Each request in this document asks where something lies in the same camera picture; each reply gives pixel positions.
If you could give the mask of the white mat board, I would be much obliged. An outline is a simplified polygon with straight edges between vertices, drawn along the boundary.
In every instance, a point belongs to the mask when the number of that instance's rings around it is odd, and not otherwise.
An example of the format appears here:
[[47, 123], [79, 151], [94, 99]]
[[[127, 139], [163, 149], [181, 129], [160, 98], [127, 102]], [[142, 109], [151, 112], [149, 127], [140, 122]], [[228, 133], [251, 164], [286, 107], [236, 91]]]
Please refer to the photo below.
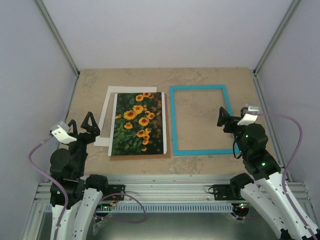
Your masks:
[[[109, 86], [107, 88], [107, 92], [105, 95], [105, 99], [103, 102], [101, 115], [98, 122], [98, 127], [100, 130], [103, 129], [103, 125], [106, 118], [106, 113], [108, 109], [109, 100], [111, 97], [111, 94], [117, 94], [117, 93], [142, 93], [142, 92], [150, 92], [154, 93], [157, 91], [156, 86]], [[101, 137], [98, 136], [94, 142], [95, 147], [108, 147], [110, 142], [109, 137]]]

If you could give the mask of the teal picture frame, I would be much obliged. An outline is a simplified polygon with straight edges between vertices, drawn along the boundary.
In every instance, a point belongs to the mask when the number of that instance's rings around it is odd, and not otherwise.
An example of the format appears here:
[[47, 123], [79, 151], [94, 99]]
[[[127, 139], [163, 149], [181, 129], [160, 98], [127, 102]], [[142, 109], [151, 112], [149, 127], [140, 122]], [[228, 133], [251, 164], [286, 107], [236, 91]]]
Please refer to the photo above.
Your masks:
[[200, 149], [200, 150], [179, 150], [178, 149], [178, 132], [177, 118], [175, 107], [175, 92], [177, 91], [195, 91], [195, 90], [222, 90], [226, 110], [232, 114], [230, 99], [228, 96], [227, 87], [223, 84], [218, 85], [178, 85], [171, 86], [170, 92], [170, 109], [171, 109], [171, 127], [172, 127], [172, 144], [174, 156], [200, 156], [200, 155], [231, 155], [233, 153], [240, 154], [238, 145], [235, 144], [231, 149]]

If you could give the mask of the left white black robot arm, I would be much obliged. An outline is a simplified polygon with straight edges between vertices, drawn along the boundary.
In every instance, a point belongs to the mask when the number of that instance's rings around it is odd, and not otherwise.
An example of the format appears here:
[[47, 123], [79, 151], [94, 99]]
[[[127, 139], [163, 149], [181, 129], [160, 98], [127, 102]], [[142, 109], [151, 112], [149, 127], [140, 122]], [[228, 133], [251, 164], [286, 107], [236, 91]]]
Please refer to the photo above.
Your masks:
[[92, 112], [86, 114], [80, 127], [84, 132], [78, 132], [72, 119], [51, 129], [51, 134], [68, 146], [57, 149], [50, 157], [52, 240], [84, 240], [99, 200], [110, 193], [107, 177], [91, 174], [82, 179], [87, 146], [95, 142], [101, 131]]

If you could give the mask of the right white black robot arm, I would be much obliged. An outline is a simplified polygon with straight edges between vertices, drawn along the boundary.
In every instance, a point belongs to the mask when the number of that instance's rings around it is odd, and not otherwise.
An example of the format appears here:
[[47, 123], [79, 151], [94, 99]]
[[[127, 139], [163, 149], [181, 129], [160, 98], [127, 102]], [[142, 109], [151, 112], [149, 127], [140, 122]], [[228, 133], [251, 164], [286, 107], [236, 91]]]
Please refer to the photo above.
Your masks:
[[233, 135], [247, 172], [228, 185], [213, 185], [214, 199], [247, 201], [280, 240], [318, 240], [319, 226], [302, 209], [286, 182], [287, 172], [266, 149], [269, 138], [256, 122], [258, 116], [259, 108], [251, 105], [241, 109], [240, 117], [220, 107], [217, 126]]

